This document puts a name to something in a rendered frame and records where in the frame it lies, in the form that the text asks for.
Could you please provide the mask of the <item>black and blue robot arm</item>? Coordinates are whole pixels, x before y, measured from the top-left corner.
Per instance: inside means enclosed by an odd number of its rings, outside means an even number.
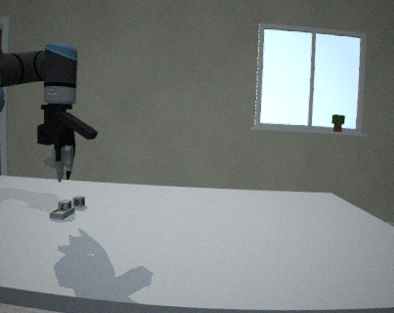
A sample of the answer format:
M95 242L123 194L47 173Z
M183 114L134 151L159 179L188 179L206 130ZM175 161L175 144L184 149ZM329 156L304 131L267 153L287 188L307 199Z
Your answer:
M44 81L45 103L75 104L77 61L76 49L65 44L48 43L44 51L6 54L0 48L0 112L5 105L1 87L37 81ZM98 135L69 112L61 112L58 120L87 140Z

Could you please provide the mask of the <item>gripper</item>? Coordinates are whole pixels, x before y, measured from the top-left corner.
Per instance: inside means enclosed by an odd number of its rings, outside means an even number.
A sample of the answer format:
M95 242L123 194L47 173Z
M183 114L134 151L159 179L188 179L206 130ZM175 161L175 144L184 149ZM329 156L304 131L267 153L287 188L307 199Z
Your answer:
M48 108L56 109L48 109ZM66 166L66 179L71 174L74 155L75 139L74 130L58 120L61 112L72 110L70 104L47 104L41 105L44 110L44 124L37 125L37 144L54 145L52 154L45 157L45 164L57 169L58 181L64 177ZM60 128L59 128L60 127Z

